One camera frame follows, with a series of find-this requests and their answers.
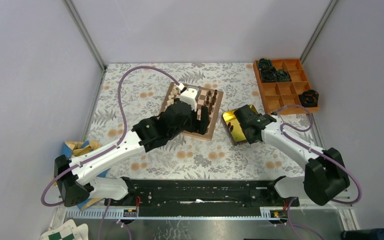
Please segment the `orange wooden shelf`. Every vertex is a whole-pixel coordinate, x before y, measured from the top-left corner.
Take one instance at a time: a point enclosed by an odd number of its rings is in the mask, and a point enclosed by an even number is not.
[[[303,65],[298,58],[291,59],[271,59],[276,70],[283,69],[290,75],[291,81],[288,82],[262,82],[258,70],[258,60],[254,62],[254,73],[257,80],[259,94],[261,96],[264,112],[271,112],[290,104],[301,105],[298,95],[312,89]],[[307,107],[310,113],[319,110],[319,105]],[[306,114],[304,109],[298,107],[289,107],[280,112],[281,115]]]

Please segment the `compartment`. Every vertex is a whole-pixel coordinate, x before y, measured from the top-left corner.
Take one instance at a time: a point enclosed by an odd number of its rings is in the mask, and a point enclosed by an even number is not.
[[[265,96],[267,107],[270,112],[280,109],[284,106],[281,96]]]
[[[291,105],[291,104],[296,104],[296,105],[301,105],[300,99],[298,98],[298,95],[283,95],[282,96],[282,101],[285,105]]]
[[[310,84],[308,82],[302,81],[302,82],[294,82],[293,86],[295,88],[296,94],[300,95],[303,92],[310,90]]]
[[[292,82],[308,82],[304,70],[292,70],[289,75]]]
[[[276,59],[276,60],[271,60],[271,62],[273,63],[273,67],[275,67],[276,70],[283,69],[285,71],[288,71],[285,60]]]
[[[296,94],[294,85],[292,82],[278,82],[277,87],[279,88],[280,95],[293,95]]]
[[[302,70],[303,66],[299,59],[285,59],[286,68],[290,70]]]
[[[261,84],[262,84],[262,89],[264,91],[264,95],[277,96],[281,94],[276,82],[262,82]]]

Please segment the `black cylinder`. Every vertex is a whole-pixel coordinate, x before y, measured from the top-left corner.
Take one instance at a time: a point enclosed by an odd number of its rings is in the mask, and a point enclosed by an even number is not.
[[[384,240],[384,228],[343,231],[342,240]]]

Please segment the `floral pattern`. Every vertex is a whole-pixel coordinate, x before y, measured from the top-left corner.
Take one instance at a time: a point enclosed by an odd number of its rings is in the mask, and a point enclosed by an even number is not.
[[[282,175],[295,177],[304,174],[294,161],[269,144],[233,146],[227,136],[220,120],[223,112],[246,104],[253,104],[259,113],[264,112],[251,63],[110,64],[88,139],[105,145],[123,134],[126,123],[121,118],[117,87],[127,70],[140,65],[162,69],[182,83],[223,91],[219,119],[211,141],[178,135],[163,147],[119,162],[110,169],[108,178],[272,180]],[[128,129],[143,118],[159,114],[169,84],[166,76],[149,69],[136,70],[125,79],[121,101]],[[310,124],[305,114],[286,115],[283,119],[300,128]],[[313,143],[310,132],[294,133]]]

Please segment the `white wall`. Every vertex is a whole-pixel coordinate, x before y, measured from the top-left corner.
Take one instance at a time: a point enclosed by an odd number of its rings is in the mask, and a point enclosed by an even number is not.
[[[106,63],[299,58],[329,0],[74,0]]]
[[[62,142],[81,138],[99,80],[62,1],[0,1],[0,239],[47,229],[42,190]]]
[[[304,67],[320,93],[316,118],[363,187],[361,228],[384,227],[384,1],[340,1]]]

